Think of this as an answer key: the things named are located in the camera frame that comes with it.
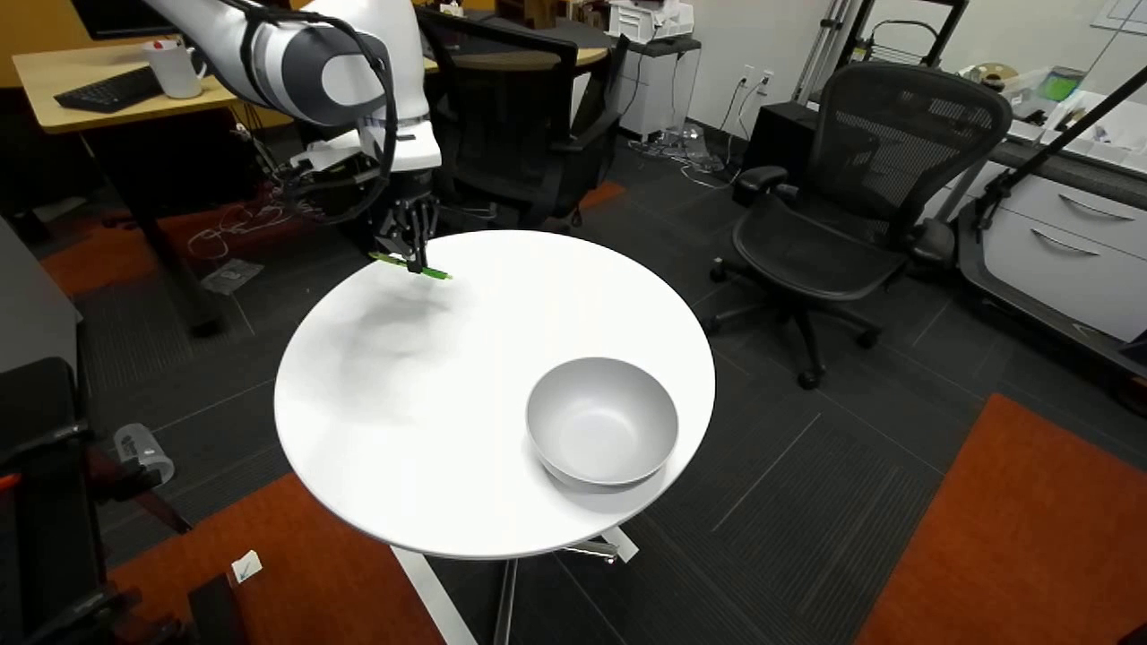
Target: round white table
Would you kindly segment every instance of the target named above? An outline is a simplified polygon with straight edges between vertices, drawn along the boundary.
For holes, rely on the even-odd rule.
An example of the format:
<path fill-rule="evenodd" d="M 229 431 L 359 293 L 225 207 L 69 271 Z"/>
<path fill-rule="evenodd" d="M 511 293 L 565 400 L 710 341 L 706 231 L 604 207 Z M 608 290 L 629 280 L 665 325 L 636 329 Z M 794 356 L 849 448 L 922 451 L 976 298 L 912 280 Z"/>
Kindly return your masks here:
<path fill-rule="evenodd" d="M 328 511 L 440 557 L 526 557 L 618 525 L 679 477 L 713 356 L 660 274 L 553 231 L 440 236 L 427 254 L 450 280 L 365 265 L 279 362 L 279 440 Z M 587 356 L 640 366 L 676 406 L 665 467 L 634 487 L 576 487 L 530 454 L 530 387 Z"/>

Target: white bowl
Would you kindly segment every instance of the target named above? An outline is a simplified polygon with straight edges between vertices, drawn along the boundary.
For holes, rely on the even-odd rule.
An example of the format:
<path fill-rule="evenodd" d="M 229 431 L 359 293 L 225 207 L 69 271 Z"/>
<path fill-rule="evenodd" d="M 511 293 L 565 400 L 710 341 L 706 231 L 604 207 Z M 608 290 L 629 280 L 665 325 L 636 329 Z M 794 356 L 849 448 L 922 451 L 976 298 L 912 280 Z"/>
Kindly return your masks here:
<path fill-rule="evenodd" d="M 543 469 L 603 487 L 651 477 L 676 443 L 665 387 L 615 359 L 549 369 L 530 390 L 526 427 Z"/>

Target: black office chair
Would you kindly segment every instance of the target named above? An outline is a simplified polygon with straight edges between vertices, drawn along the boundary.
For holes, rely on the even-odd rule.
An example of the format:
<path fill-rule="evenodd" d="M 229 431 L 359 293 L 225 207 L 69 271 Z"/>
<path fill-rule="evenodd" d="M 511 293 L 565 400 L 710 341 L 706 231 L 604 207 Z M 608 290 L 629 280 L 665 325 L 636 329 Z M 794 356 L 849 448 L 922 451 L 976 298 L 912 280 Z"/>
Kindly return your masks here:
<path fill-rule="evenodd" d="M 614 149 L 614 77 L 627 45 L 576 67 L 568 38 L 514 24 L 427 13 L 424 37 L 440 74 L 433 125 L 450 187 L 524 212 L 526 230 L 549 219 L 576 221 L 576 200 Z M 568 125 L 576 73 L 590 73 L 590 82 Z"/>
<path fill-rule="evenodd" d="M 781 298 L 811 359 L 803 387 L 825 378 L 811 316 L 860 325 L 856 344 L 870 347 L 879 325 L 843 303 L 899 274 L 925 236 L 917 216 L 928 198 L 984 160 L 1007 125 L 1007 101 L 967 77 L 870 61 L 843 67 L 825 87 L 799 188 L 784 187 L 781 168 L 744 170 L 765 187 L 765 200 L 734 224 L 741 265 L 717 256 L 713 280 L 737 274 Z"/>

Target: chair backrest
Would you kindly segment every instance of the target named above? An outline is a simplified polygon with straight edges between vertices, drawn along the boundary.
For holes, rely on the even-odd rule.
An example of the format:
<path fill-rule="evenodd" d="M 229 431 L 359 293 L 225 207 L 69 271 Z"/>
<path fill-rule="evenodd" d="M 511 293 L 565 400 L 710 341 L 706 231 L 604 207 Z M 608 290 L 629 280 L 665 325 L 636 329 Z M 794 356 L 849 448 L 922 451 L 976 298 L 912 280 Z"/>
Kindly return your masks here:
<path fill-rule="evenodd" d="M 868 61 L 829 77 L 803 188 L 890 221 L 903 243 L 928 198 L 1007 136 L 992 90 L 936 67 Z"/>
<path fill-rule="evenodd" d="M 447 164 L 536 178 L 568 138 L 576 45 L 447 13 L 427 13 L 424 33 L 447 101 Z"/>

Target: computer monitor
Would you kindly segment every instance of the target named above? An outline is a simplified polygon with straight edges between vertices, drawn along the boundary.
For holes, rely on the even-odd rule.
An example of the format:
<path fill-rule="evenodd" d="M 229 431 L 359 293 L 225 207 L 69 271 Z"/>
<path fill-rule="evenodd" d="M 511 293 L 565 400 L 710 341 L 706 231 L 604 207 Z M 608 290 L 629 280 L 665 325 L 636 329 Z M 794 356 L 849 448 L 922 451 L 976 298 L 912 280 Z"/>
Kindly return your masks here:
<path fill-rule="evenodd" d="M 142 0 L 72 0 L 88 38 L 173 37 L 173 20 L 154 13 Z"/>

